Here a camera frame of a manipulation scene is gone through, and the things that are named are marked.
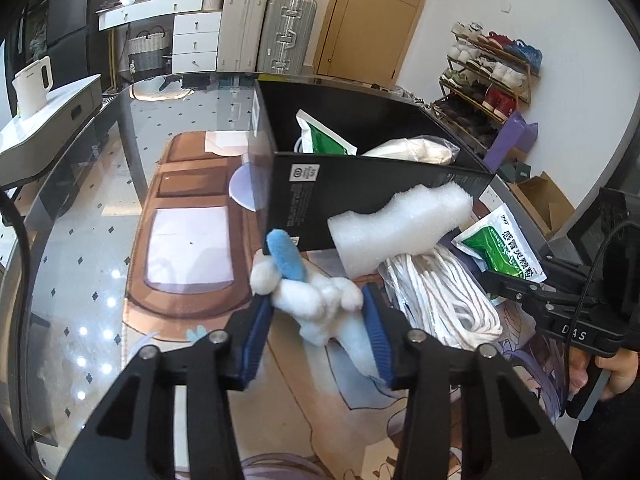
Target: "green and white packet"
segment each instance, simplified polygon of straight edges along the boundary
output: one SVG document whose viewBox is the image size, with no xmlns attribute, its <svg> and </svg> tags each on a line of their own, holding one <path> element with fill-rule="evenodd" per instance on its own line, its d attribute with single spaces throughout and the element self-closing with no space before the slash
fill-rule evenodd
<svg viewBox="0 0 640 480">
<path fill-rule="evenodd" d="M 546 275 L 513 214 L 502 204 L 453 238 L 452 243 L 478 262 L 480 270 L 495 270 L 540 283 Z"/>
<path fill-rule="evenodd" d="M 355 155 L 358 149 L 332 132 L 312 116 L 298 110 L 296 119 L 302 131 L 302 153 L 331 153 L 333 155 Z"/>
</svg>

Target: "human hand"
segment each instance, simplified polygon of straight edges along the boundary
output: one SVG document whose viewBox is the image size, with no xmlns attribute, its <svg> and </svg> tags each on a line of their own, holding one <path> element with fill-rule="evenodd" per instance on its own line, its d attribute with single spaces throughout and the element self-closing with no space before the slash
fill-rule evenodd
<svg viewBox="0 0 640 480">
<path fill-rule="evenodd" d="M 571 347 L 569 350 L 569 392 L 576 394 L 587 383 L 587 366 L 591 355 Z M 596 357 L 595 364 L 603 370 L 610 370 L 609 383 L 604 387 L 600 400 L 610 399 L 627 391 L 638 375 L 638 353 L 621 348 L 610 358 Z"/>
</svg>

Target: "kettle handle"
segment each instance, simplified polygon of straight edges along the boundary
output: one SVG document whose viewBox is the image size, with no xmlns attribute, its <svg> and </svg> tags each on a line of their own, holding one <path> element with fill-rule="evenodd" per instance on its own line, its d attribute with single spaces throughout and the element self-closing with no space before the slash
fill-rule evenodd
<svg viewBox="0 0 640 480">
<path fill-rule="evenodd" d="M 49 90 L 51 90 L 53 86 L 53 74 L 51 73 L 51 58 L 49 56 L 45 56 L 41 59 L 41 62 L 45 67 L 47 67 L 47 80 L 49 81 L 49 84 L 47 85 L 45 90 L 48 92 Z"/>
</svg>

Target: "white cord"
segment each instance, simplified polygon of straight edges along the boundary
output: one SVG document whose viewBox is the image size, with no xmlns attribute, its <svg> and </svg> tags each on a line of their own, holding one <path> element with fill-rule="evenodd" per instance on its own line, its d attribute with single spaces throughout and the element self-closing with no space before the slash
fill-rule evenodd
<svg viewBox="0 0 640 480">
<path fill-rule="evenodd" d="M 502 333 L 496 309 L 446 247 L 395 256 L 380 271 L 389 297 L 411 326 L 441 343 L 473 350 Z"/>
</svg>

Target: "purple bag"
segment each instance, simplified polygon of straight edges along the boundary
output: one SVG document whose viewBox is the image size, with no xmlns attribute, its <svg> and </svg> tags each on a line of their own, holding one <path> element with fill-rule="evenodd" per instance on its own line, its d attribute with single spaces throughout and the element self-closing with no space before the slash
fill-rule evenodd
<svg viewBox="0 0 640 480">
<path fill-rule="evenodd" d="M 484 164 L 495 173 L 511 148 L 518 148 L 529 153 L 537 138 L 538 123 L 527 124 L 520 112 L 514 112 L 504 123 L 494 143 L 487 150 L 483 159 Z"/>
</svg>

